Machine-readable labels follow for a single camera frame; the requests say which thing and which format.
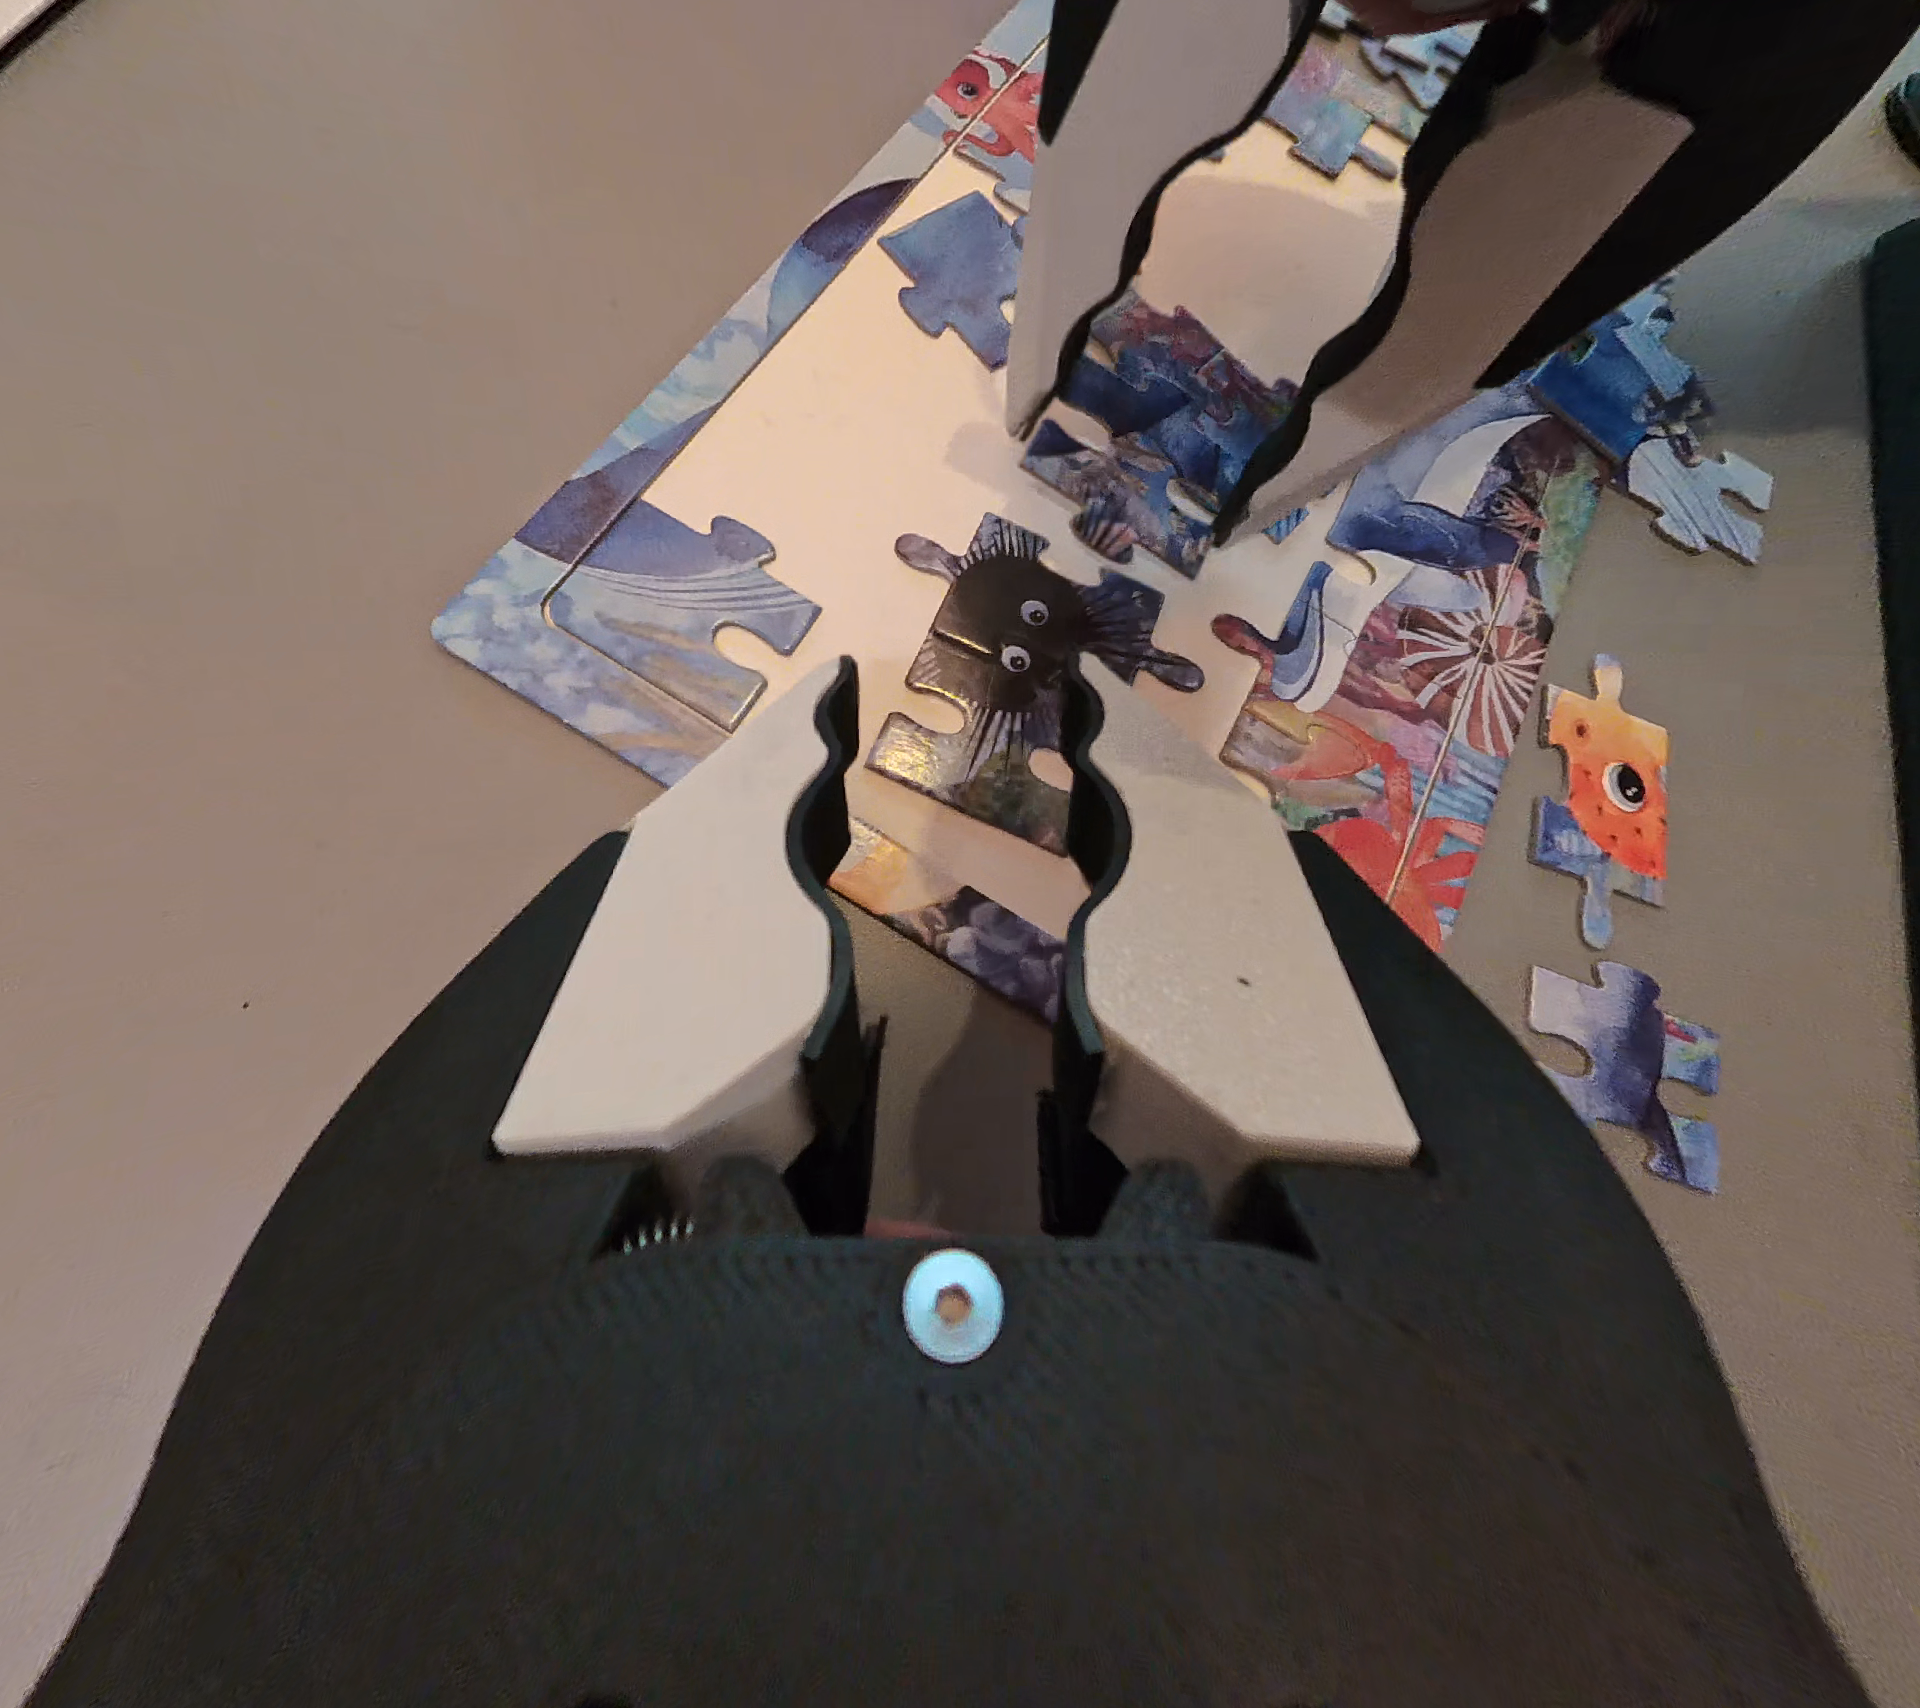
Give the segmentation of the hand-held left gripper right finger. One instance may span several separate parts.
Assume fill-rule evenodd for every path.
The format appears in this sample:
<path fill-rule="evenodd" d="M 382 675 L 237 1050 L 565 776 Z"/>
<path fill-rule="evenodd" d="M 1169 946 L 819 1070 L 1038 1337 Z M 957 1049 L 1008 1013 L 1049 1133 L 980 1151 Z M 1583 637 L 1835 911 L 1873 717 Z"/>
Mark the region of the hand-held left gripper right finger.
<path fill-rule="evenodd" d="M 1068 923 L 1041 1099 L 1049 1235 L 1099 1233 L 1138 1168 L 1212 1216 L 1270 1167 L 1422 1148 L 1285 820 L 1105 665 L 1071 665 Z"/>

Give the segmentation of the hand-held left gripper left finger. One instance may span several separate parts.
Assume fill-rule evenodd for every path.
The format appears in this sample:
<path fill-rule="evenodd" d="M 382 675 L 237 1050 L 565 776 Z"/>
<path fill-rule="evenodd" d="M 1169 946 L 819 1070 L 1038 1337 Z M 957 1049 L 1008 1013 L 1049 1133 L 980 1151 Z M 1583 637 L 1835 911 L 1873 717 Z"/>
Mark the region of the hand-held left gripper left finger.
<path fill-rule="evenodd" d="M 633 818 L 492 1127 L 503 1158 L 649 1157 L 677 1196 L 757 1160 L 810 1233 L 867 1233 L 881 1044 L 831 890 L 859 695 L 831 659 Z"/>

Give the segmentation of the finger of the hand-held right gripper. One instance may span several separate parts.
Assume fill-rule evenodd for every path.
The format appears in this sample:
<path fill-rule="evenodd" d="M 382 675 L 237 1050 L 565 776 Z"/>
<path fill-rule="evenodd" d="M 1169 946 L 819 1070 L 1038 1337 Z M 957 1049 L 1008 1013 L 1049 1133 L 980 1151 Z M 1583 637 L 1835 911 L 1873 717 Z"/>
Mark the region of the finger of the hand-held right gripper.
<path fill-rule="evenodd" d="M 1229 547 L 1475 400 L 1694 135 L 1545 15 L 1482 28 L 1404 171 L 1373 300 L 1313 356 L 1285 426 L 1212 518 Z"/>
<path fill-rule="evenodd" d="M 1164 189 L 1251 126 L 1323 0 L 1054 0 L 1004 371 L 1025 441 L 1138 273 Z"/>

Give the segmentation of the small blue puzzle piece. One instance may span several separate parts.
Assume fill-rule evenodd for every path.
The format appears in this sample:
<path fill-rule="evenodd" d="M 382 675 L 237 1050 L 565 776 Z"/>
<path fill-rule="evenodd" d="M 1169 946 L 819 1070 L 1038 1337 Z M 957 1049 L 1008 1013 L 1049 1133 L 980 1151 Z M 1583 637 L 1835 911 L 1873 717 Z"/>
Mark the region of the small blue puzzle piece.
<path fill-rule="evenodd" d="M 1528 399 L 1616 474 L 1647 443 L 1676 443 L 1683 459 L 1698 459 L 1716 402 L 1671 350 L 1675 321 L 1672 281 L 1643 289 L 1533 371 Z"/>

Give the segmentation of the solid blue whale puzzle piece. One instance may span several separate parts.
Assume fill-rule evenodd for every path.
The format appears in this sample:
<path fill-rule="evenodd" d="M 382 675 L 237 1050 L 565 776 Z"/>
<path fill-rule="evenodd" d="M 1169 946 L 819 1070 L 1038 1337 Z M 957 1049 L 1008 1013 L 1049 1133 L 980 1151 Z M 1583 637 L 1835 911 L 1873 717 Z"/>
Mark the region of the solid blue whale puzzle piece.
<path fill-rule="evenodd" d="M 1025 231 L 1025 218 L 1003 221 L 996 204 L 972 190 L 885 232 L 881 253 L 907 277 L 902 313 L 926 338 L 952 334 L 986 371 L 1004 368 Z"/>

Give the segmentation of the purple coral puzzle piece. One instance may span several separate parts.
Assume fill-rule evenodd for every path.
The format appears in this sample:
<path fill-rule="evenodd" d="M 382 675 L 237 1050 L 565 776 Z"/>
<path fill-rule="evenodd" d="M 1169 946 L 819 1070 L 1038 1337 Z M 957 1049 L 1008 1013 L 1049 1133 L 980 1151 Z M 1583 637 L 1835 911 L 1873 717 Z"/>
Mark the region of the purple coral puzzle piece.
<path fill-rule="evenodd" d="M 1296 394 L 1290 378 L 1260 381 L 1187 308 L 1129 292 L 1097 317 L 1064 384 L 1064 407 L 1105 445 L 1045 417 L 1020 470 L 1073 505 L 1073 534 L 1103 558 L 1148 555 L 1192 583 L 1223 501 Z"/>

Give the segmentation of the black sea urchin puzzle pieces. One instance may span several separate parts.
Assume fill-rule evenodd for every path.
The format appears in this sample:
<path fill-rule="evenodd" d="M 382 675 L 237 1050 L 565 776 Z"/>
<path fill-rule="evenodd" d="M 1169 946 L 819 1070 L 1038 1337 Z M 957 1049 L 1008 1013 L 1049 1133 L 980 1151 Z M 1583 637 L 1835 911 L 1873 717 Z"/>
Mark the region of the black sea urchin puzzle pieces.
<path fill-rule="evenodd" d="M 902 532 L 896 558 L 944 583 L 904 685 L 963 712 L 940 733 L 892 712 L 867 759 L 876 776 L 1047 855 L 1067 853 L 1071 796 L 1033 762 L 1063 752 L 1067 673 L 1092 656 L 1122 683 L 1141 677 L 1176 693 L 1205 671 L 1158 648 L 1164 595 L 1116 569 L 1081 585 L 1045 564 L 1047 541 L 985 514 L 963 553 Z"/>

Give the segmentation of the ocean jigsaw puzzle board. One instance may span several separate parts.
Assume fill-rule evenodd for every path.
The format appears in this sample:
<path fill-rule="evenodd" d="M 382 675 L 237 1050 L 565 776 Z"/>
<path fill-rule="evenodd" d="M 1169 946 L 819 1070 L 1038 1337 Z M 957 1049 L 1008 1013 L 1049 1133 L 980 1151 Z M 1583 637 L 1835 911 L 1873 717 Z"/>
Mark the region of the ocean jigsaw puzzle board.
<path fill-rule="evenodd" d="M 1004 371 L 900 308 L 881 236 L 963 197 L 1027 213 L 1045 4 L 1023 0 L 749 297 L 688 352 L 434 622 L 444 651 L 659 784 L 674 784 L 802 669 L 862 673 L 853 847 L 835 889 L 1034 1014 L 1058 998 L 1081 885 L 1063 856 L 867 767 L 890 714 L 957 733 L 907 677 L 946 585 L 900 563 L 963 553 L 986 514 L 1083 586 L 1164 595 L 1158 648 L 1197 693 L 1141 688 L 1316 833 L 1428 946 L 1453 931 L 1533 720 L 1555 616 L 1602 486 L 1625 484 L 1526 378 L 1467 404 L 1183 579 L 1103 558 L 1074 505 L 1023 470 Z M 1393 245 L 1411 139 L 1468 31 L 1363 40 L 1330 10 L 1278 102 L 1187 175 L 1129 291 L 1197 317 L 1263 382 L 1358 297 Z"/>

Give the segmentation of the white blue striped puzzle piece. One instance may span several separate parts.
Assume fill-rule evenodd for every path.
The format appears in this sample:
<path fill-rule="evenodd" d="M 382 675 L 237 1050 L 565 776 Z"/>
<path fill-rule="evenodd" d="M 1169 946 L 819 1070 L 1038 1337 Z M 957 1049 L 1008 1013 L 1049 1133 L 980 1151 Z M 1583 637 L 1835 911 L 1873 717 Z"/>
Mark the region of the white blue striped puzzle piece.
<path fill-rule="evenodd" d="M 1665 544 L 1706 555 L 1719 551 L 1756 567 L 1765 549 L 1760 516 L 1771 510 L 1774 476 L 1728 450 L 1687 461 L 1675 438 L 1651 436 L 1629 457 L 1625 495 L 1651 514 L 1651 531 Z"/>

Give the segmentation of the blue purple puzzle piece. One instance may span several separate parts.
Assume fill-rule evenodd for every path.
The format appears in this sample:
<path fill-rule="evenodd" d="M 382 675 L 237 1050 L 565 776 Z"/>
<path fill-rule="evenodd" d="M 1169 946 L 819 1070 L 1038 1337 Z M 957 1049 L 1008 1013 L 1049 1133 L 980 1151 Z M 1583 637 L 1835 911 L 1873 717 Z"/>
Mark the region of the blue purple puzzle piece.
<path fill-rule="evenodd" d="M 1633 1133 L 1645 1147 L 1645 1170 L 1691 1192 L 1721 1189 L 1716 1122 L 1669 1108 L 1675 1082 L 1715 1099 L 1723 1039 L 1669 1011 L 1660 983 L 1640 969 L 1601 961 L 1591 981 L 1545 967 L 1531 969 L 1526 1014 L 1534 1035 L 1576 1049 L 1587 1070 L 1549 1070 L 1549 1080 L 1592 1127 Z"/>

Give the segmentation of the orange fish puzzle piece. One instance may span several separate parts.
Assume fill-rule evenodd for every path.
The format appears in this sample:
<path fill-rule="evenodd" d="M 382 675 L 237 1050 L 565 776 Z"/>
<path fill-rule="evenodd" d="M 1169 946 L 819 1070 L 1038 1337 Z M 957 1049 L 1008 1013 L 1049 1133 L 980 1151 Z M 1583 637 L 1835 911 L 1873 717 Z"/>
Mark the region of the orange fish puzzle piece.
<path fill-rule="evenodd" d="M 1592 693 L 1553 685 L 1540 743 L 1562 759 L 1565 792 L 1533 810 L 1528 862 L 1581 887 L 1578 934 L 1615 942 L 1615 896 L 1645 907 L 1669 892 L 1669 733 L 1622 704 L 1625 669 L 1597 654 Z"/>

